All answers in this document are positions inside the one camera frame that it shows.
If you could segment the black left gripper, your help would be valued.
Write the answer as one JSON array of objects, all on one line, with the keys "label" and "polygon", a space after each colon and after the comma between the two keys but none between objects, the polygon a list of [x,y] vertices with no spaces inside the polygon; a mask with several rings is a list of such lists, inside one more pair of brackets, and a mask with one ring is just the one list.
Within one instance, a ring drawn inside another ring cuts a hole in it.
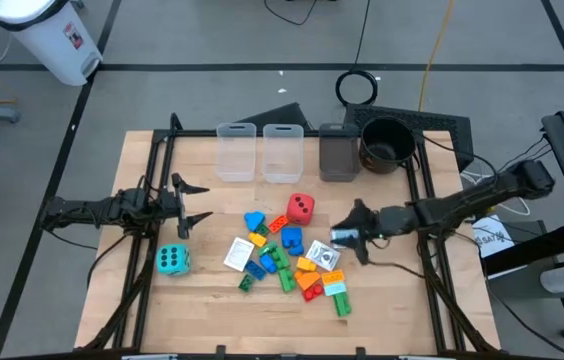
[{"label": "black left gripper", "polygon": [[180,239],[189,238],[189,226],[195,226],[212,212],[204,212],[196,215],[186,216],[184,195],[193,195],[208,192],[209,188],[198,187],[187,184],[179,173],[172,174],[174,190],[172,192],[161,189],[157,198],[158,218],[166,220],[176,218],[178,220],[177,232]]}]

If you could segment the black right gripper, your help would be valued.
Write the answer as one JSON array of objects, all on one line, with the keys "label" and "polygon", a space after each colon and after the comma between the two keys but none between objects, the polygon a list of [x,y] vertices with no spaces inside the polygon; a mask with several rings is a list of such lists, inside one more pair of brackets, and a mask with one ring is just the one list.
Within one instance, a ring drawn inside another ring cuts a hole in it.
[{"label": "black right gripper", "polygon": [[[332,229],[363,229],[361,233],[366,239],[389,238],[410,232],[410,211],[400,206],[371,210],[357,198],[347,217]],[[369,264],[365,240],[357,241],[355,254],[361,265]]]}]

